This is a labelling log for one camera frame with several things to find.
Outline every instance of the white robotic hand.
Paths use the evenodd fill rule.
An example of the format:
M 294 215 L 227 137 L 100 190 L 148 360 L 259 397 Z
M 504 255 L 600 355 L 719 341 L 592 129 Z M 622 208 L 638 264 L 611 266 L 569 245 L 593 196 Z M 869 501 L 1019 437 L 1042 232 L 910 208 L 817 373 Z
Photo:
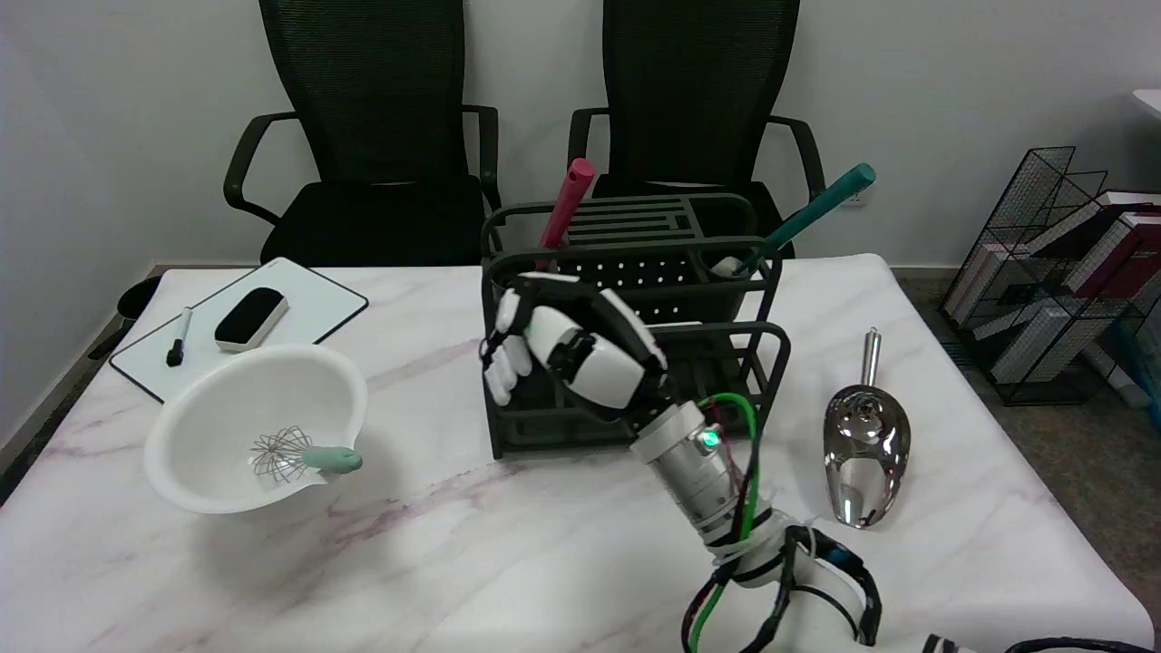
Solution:
M 668 366 L 644 323 L 615 293 L 542 272 L 520 274 L 505 290 L 479 358 L 497 406 L 507 406 L 535 358 L 574 401 L 607 422 L 655 399 Z

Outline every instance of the whiteboard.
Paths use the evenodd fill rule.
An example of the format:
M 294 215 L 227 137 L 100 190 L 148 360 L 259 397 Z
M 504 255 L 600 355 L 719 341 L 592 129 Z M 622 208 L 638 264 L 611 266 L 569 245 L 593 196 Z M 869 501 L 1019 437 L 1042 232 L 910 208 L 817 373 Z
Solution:
M 214 330 L 241 297 L 261 287 L 282 293 L 289 307 L 262 346 L 320 343 L 368 304 L 367 297 L 359 293 L 288 259 L 276 258 L 190 307 L 193 316 L 181 365 L 165 364 L 165 354 L 178 337 L 179 315 L 113 354 L 109 365 L 163 403 L 176 397 L 207 372 L 238 356 L 218 349 Z

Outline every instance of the mesh chair back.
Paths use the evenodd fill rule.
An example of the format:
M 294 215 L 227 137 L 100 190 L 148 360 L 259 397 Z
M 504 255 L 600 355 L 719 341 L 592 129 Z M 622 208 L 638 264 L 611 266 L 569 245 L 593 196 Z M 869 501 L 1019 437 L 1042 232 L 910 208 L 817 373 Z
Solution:
M 799 0 L 605 0 L 610 173 L 748 181 Z
M 260 0 L 324 181 L 464 175 L 462 0 Z

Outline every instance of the metal scoop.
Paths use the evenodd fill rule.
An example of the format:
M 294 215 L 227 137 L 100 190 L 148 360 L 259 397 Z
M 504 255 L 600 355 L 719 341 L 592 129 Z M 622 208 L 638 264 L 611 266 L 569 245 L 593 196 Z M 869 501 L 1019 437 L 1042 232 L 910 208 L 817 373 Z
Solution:
M 871 329 L 863 345 L 863 382 L 838 390 L 827 404 L 823 464 L 835 517 L 856 529 L 873 526 L 890 510 L 911 451 L 911 426 L 895 397 L 874 387 L 882 336 Z

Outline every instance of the office chair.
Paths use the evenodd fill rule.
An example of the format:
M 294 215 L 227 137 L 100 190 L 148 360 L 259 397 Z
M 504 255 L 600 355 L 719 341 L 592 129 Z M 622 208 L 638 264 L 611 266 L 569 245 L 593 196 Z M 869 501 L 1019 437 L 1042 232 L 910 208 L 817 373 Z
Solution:
M 758 235 L 783 223 L 770 191 L 751 180 L 766 124 L 788 127 L 813 200 L 825 188 L 810 127 L 771 116 L 786 76 L 799 0 L 605 0 L 608 107 L 579 109 L 569 162 L 585 156 L 594 115 L 610 123 L 608 172 L 594 198 L 736 193 L 753 204 Z M 658 182 L 702 184 L 675 189 Z M 741 216 L 699 213 L 709 235 L 737 235 Z M 793 258 L 787 244 L 783 258 Z
M 481 194 L 499 208 L 498 116 L 462 105 L 462 0 L 260 0 L 293 112 L 250 122 L 225 200 L 274 225 L 261 260 L 307 266 L 475 265 Z M 462 113 L 479 120 L 468 174 Z M 320 181 L 280 217 L 241 193 L 271 123 L 297 119 Z

